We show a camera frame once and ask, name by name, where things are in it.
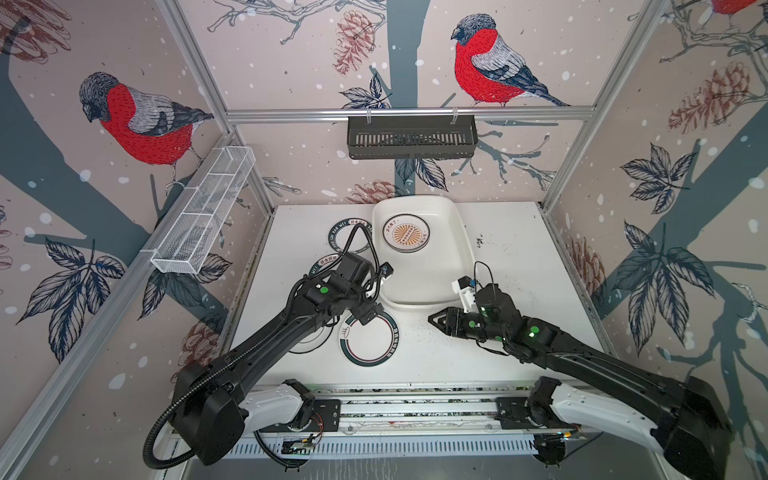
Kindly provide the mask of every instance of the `black metal basket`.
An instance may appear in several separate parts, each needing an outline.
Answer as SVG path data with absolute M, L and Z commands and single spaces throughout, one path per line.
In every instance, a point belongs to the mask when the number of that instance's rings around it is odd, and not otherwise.
M 478 131 L 472 115 L 424 117 L 350 117 L 346 144 L 349 158 L 469 158 Z

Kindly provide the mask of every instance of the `bird wing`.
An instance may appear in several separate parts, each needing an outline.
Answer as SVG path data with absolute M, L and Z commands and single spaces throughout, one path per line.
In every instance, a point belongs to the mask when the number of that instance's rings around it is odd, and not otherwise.
M 160 137 L 173 130 L 174 106 L 165 95 L 145 94 L 128 87 L 136 105 L 136 113 L 128 122 L 128 128 L 139 135 Z
M 506 83 L 505 80 L 517 75 L 525 66 L 525 59 L 509 48 L 501 35 L 497 35 L 490 50 L 472 56 L 472 64 L 490 80 Z

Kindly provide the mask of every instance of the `white wire mesh basket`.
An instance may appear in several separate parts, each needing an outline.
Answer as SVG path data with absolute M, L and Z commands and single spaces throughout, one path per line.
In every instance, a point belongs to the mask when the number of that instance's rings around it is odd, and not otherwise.
M 163 272 L 199 273 L 256 159 L 249 147 L 224 147 L 152 255 Z

